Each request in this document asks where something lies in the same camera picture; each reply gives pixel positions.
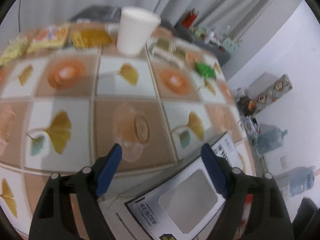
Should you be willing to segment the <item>grey black box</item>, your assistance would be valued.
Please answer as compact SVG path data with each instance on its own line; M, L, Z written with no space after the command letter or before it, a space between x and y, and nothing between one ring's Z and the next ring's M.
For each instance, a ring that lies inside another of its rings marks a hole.
M242 132L222 132L203 141L189 128L174 135L181 149L189 149L192 140L195 149L164 170L112 181L116 196L101 209L116 239L194 239L206 227L225 199L201 158L205 143L230 166L245 169L238 152L238 144L247 139Z

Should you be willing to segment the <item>blue water jug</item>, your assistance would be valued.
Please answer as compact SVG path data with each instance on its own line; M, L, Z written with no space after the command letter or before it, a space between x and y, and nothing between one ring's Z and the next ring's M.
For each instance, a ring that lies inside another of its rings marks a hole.
M257 139L257 153L263 156L265 153L274 151L284 145L284 137L288 134L288 130L281 130L274 127L271 130L263 133Z

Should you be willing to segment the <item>patterned tablecloth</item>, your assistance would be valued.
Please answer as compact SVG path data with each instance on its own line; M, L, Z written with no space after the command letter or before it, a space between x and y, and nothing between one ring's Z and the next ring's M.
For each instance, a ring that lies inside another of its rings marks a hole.
M114 43L43 49L1 67L1 208L23 239L53 172L69 175L91 166L120 144L114 179L169 168L195 149L178 146L174 132L189 128L203 141L222 132L245 134L215 55L187 42L175 67L151 53L157 35L137 56ZM201 77L195 63L216 79ZM247 174L255 174L248 140L238 144Z

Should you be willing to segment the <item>rolled patterned mat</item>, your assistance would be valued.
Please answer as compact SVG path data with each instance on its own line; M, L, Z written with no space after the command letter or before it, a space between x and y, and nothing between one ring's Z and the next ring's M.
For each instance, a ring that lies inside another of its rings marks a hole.
M279 100L283 95L287 94L292 89L292 83L288 75L282 75L278 80L268 86L254 99L256 104L254 113L260 113L267 106Z

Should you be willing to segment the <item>small green wrapper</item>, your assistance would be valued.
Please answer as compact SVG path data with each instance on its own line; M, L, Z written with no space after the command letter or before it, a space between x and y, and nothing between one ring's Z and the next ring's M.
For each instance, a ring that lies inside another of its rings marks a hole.
M203 62L196 62L195 68L201 77L204 77L205 79L207 78L216 79L215 70L210 65Z

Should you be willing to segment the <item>yellow sachet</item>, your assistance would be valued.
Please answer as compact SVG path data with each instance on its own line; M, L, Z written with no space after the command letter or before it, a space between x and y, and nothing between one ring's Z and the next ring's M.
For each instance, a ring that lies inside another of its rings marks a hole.
M9 42L3 52L1 52L1 66L22 57L28 48L28 44L29 41L26 37L17 37Z

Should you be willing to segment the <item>orange sachet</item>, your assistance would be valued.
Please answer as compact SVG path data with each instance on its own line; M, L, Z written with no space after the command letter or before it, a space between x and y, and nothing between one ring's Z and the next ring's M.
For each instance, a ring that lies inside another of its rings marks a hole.
M30 41L27 54L34 53L43 49L56 49L64 46L68 33L68 24L51 25L41 29Z

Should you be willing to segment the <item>gold sachet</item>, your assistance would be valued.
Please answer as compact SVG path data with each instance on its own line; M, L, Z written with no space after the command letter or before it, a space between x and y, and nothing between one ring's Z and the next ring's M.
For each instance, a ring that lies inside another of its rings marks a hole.
M112 42L112 38L104 29L76 30L71 32L70 37L77 49L100 47Z

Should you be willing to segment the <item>grey cabinet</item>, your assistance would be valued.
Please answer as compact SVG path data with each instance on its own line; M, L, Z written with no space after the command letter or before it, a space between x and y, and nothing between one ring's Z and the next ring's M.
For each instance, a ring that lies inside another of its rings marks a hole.
M217 57L221 66L226 64L231 59L231 54L228 51L224 50L221 46L217 46L215 44L210 43L205 44L203 40L201 40L198 37L195 37L189 29L185 28L180 23L176 23L174 28L179 38L214 54Z

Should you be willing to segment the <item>white paper cup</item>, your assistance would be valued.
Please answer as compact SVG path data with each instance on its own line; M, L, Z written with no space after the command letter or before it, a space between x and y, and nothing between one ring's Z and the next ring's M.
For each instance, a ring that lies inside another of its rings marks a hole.
M139 7L123 7L117 50L125 55L138 55L160 23L161 18L151 11Z

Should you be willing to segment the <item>red thermos bottle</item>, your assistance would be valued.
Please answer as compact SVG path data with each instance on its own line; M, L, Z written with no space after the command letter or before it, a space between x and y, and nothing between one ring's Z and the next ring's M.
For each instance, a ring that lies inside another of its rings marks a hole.
M197 9L193 8L191 11L189 11L189 12L185 15L185 17L184 17L184 19L182 20L181 24L182 24L185 28L189 29L190 26L193 24L193 22L194 22L194 21L196 20L196 18L198 17L198 15L199 15L199 11L198 11Z

